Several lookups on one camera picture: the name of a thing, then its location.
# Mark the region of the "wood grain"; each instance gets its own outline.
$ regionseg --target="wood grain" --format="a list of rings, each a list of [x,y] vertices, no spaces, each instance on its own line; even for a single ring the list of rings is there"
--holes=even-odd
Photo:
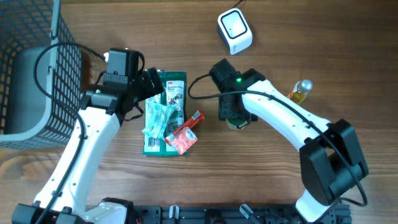
[[[216,18],[235,1],[66,4],[62,14],[76,41],[103,53],[136,49],[146,67],[186,70],[188,83],[227,58],[236,69],[255,68],[282,93],[304,78],[314,88],[302,106],[356,128],[370,174],[362,183],[365,208],[352,207],[354,223],[398,218],[398,2],[246,1],[241,7],[254,34],[252,46],[230,56]],[[104,68],[91,62],[92,71]],[[95,79],[95,74],[86,74]],[[211,80],[193,90],[208,95]],[[232,131],[218,121],[218,101],[187,99],[206,120],[185,157],[142,155],[143,119],[124,123],[98,169],[89,205],[105,197],[136,205],[292,203],[304,188],[299,155],[263,121]],[[0,150],[0,223],[17,203],[31,203],[63,148]],[[360,200],[356,189],[347,196]]]

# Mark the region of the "bin bottom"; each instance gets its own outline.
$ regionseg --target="bin bottom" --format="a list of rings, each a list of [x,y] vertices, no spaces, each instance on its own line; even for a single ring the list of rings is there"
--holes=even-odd
[[[11,73],[4,134],[19,134],[28,131],[43,118],[46,96],[36,87],[33,69],[37,56],[44,48],[25,49],[16,55]],[[45,90],[49,65],[50,52],[48,51],[41,58],[37,68],[39,83]]]

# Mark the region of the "white cube device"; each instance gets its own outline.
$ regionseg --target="white cube device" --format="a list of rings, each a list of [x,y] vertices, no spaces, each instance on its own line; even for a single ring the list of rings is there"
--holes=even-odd
[[[234,55],[251,45],[253,35],[238,8],[232,8],[218,17],[217,29],[223,42]]]

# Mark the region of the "gray plastic bin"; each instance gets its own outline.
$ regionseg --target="gray plastic bin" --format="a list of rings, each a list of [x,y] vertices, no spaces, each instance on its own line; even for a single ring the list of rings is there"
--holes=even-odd
[[[33,149],[68,142],[75,119],[36,87],[34,62],[50,44],[74,42],[60,13],[60,1],[0,1],[0,147]],[[81,52],[49,50],[37,69],[39,83],[78,110]]]

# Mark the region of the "small bottle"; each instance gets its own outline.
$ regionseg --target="small bottle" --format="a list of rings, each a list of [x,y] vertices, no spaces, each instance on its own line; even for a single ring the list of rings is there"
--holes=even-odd
[[[312,82],[310,80],[303,80],[296,83],[294,89],[287,96],[296,104],[300,104],[312,89]]]

